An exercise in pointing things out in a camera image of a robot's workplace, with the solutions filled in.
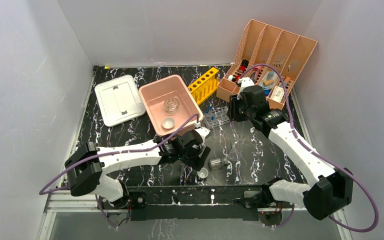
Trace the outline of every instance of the robotic arm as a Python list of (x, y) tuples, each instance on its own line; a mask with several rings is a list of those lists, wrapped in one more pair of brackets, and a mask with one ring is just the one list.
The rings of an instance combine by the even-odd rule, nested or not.
[(66, 168), (93, 155), (125, 151), (128, 153), (100, 156), (67, 172), (70, 193), (74, 197), (86, 194), (99, 195), (116, 208), (123, 208), (130, 199), (127, 187), (120, 180), (113, 179), (107, 174), (135, 166), (172, 164), (177, 160), (199, 171), (211, 151), (205, 146), (205, 139), (209, 133), (209, 129), (199, 127), (172, 138), (151, 151), (138, 150), (150, 149), (161, 143), (162, 138), (121, 147), (95, 147), (92, 142), (84, 144), (65, 162)]
[[(270, 110), (264, 90), (254, 85), (247, 77), (241, 80), (238, 95), (230, 96), (227, 112), (230, 120), (251, 121), (255, 129), (261, 131), (283, 150), (308, 182), (301, 184), (280, 178), (273, 179), (263, 185), (261, 194), (263, 201), (267, 203), (286, 201), (299, 207), (305, 206), (318, 220), (349, 205), (352, 199), (353, 180), (301, 146), (282, 111)], [(315, 151), (306, 141), (305, 144)]]

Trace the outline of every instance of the white wall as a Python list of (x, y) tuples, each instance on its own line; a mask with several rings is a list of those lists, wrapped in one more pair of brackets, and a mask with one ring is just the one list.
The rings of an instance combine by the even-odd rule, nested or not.
[[(377, 200), (378, 227), (353, 239), (384, 239), (384, 2), (322, 1), (305, 36), (319, 41), (296, 83), (309, 134)], [(368, 227), (373, 210), (357, 187), (352, 201), (349, 225)]]
[(55, 0), (0, 0), (0, 240), (37, 238), (91, 81)]
[(223, 64), (256, 19), (304, 34), (321, 0), (58, 0), (93, 65)]

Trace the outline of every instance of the white label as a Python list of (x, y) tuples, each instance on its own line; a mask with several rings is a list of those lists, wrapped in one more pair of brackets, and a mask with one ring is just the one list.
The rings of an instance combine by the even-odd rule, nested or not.
[(275, 86), (273, 88), (273, 93), (271, 94), (271, 99), (273, 99), (274, 101), (280, 103), (282, 98), (284, 97), (285, 95), (285, 91), (282, 87), (280, 86)]

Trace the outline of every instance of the white tray lid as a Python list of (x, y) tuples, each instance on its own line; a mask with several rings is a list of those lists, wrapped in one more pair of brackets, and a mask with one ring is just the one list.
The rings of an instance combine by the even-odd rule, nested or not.
[(112, 127), (142, 116), (145, 106), (131, 75), (124, 75), (95, 87), (103, 123)]

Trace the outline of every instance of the black table surface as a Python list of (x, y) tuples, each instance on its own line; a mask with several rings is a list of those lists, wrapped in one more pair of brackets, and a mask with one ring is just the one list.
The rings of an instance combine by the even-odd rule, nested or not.
[[(217, 65), (218, 77), (221, 79), (229, 70), (229, 65)], [(140, 67), (140, 68), (107, 68), (96, 67), (93, 87), (90, 92), (85, 115), (81, 125), (77, 146), (93, 142), (95, 146), (120, 147), (140, 144), (156, 136), (150, 118), (144, 115), (113, 127), (104, 125), (102, 114), (95, 95), (95, 86), (119, 78), (124, 75), (134, 77), (137, 87), (150, 82), (179, 75), (186, 86), (208, 71), (211, 66), (175, 66), (175, 67)], [(301, 125), (295, 111), (294, 103), (289, 98), (294, 115), (294, 125), (301, 133)], [(210, 107), (227, 106), (228, 103), (217, 98), (214, 93), (199, 107), (203, 113)], [(127, 186), (186, 186), (186, 185), (249, 185), (263, 184), (274, 177), (281, 177), (291, 182), (305, 183), (306, 180), (294, 163), (283, 151), (255, 130), (249, 121), (230, 122), (211, 130), (205, 145), (211, 152), (208, 160), (227, 156), (231, 144), (241, 152), (242, 158), (230, 161), (221, 170), (210, 171), (205, 180), (197, 177), (197, 172), (191, 167), (177, 161), (173, 164), (155, 166), (135, 166), (110, 174), (112, 178), (122, 180)]]

